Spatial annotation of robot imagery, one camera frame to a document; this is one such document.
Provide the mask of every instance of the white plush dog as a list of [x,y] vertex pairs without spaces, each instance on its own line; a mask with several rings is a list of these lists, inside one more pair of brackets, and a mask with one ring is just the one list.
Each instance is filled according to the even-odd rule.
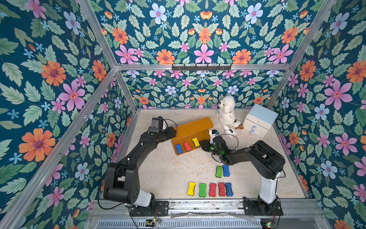
[[219,117],[219,121],[223,125],[238,127],[240,121],[236,120],[234,107],[235,100],[231,95],[225,96],[219,103],[220,109],[217,111],[216,116]]

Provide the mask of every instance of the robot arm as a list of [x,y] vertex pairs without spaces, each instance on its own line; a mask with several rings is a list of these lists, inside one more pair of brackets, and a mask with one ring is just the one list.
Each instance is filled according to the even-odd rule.
[[118,163],[110,163],[107,167],[104,188],[104,199],[138,206],[154,208],[154,196],[140,190],[138,169],[158,143],[176,136],[173,127],[164,127],[162,117],[153,118],[151,127],[144,132],[133,150]]

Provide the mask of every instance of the yellow bone-shaped block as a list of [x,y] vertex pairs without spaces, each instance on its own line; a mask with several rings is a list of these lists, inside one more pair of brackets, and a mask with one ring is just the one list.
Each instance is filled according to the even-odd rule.
[[196,183],[194,182],[189,182],[189,188],[188,188],[188,192],[187,194],[190,196],[194,195],[194,187],[196,186]]

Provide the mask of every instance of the floral wallpaper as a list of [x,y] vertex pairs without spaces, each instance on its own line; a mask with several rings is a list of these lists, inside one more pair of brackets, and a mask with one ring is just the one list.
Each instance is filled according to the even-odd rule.
[[[0,4],[0,219],[109,70],[85,20],[75,0]],[[18,228],[82,228],[126,106],[114,79]]]
[[[263,64],[290,62],[322,2],[105,0],[91,5],[119,63]],[[306,50],[313,51],[312,46]]]
[[365,3],[337,1],[274,105],[304,188],[336,229],[366,228]]
[[122,73],[139,108],[217,108],[227,94],[236,107],[266,106],[283,76],[278,70],[135,71]]

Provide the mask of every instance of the metal bar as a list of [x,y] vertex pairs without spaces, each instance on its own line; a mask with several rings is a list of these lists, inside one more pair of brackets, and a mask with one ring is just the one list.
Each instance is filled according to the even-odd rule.
[[292,60],[291,60],[291,67],[290,69],[285,72],[285,74],[282,76],[281,81],[278,83],[275,91],[273,92],[271,96],[271,100],[267,104],[267,108],[271,109],[277,98],[280,96],[283,88],[286,86],[288,79],[291,77],[293,72],[296,69],[296,66],[299,64],[301,58],[305,54],[305,51],[307,50],[308,46],[313,41],[315,34],[320,29],[321,25],[323,24],[326,17],[328,17],[328,12],[332,9],[333,5],[335,4],[336,0],[324,0],[322,6],[320,7],[320,10],[316,14],[314,21],[311,23],[309,30],[307,31],[306,36],[304,37],[304,40],[301,42],[299,48],[296,50],[296,53],[294,54]]
[[289,64],[117,64],[119,71],[128,70],[210,70],[217,71],[221,68],[230,68],[231,70],[289,70]]
[[80,110],[78,116],[74,119],[69,128],[62,135],[62,138],[59,140],[59,142],[57,142],[51,153],[44,160],[42,165],[33,175],[32,179],[29,181],[22,193],[19,195],[16,202],[1,220],[1,229],[14,229],[17,226],[18,222],[27,212],[28,208],[32,205],[36,196],[39,194],[40,190],[46,183],[46,180],[55,170],[57,164],[61,160],[61,157],[64,155],[67,148],[70,146],[71,142],[80,131],[80,128],[87,120],[87,117],[94,109],[95,105],[99,102],[102,94],[111,83],[115,74],[116,71],[114,69],[108,72],[104,80],[100,83],[92,96],[89,98],[88,102]]
[[136,110],[137,110],[136,104],[132,98],[130,90],[128,89],[127,82],[124,81],[122,73],[120,71],[117,73],[116,79],[117,79],[118,84],[121,86],[122,92],[124,94],[124,97],[127,100],[128,105],[131,108],[131,111],[133,113],[136,113]]
[[139,114],[140,110],[137,110],[136,113],[132,114],[130,125],[127,127],[127,131],[124,135],[122,146],[119,148],[119,151],[117,152],[116,161],[120,161],[127,155],[127,150],[130,145]]
[[105,35],[102,32],[102,27],[100,27],[99,21],[97,19],[97,16],[94,13],[94,10],[90,4],[89,0],[79,0],[79,4],[80,7],[87,19],[87,21],[89,22],[89,25],[91,27],[91,30],[93,31],[99,46],[101,47],[103,54],[105,56],[105,58],[107,59],[109,66],[111,67],[111,69],[113,69],[116,64],[116,58],[111,50],[111,48],[109,47],[109,44],[105,38]]

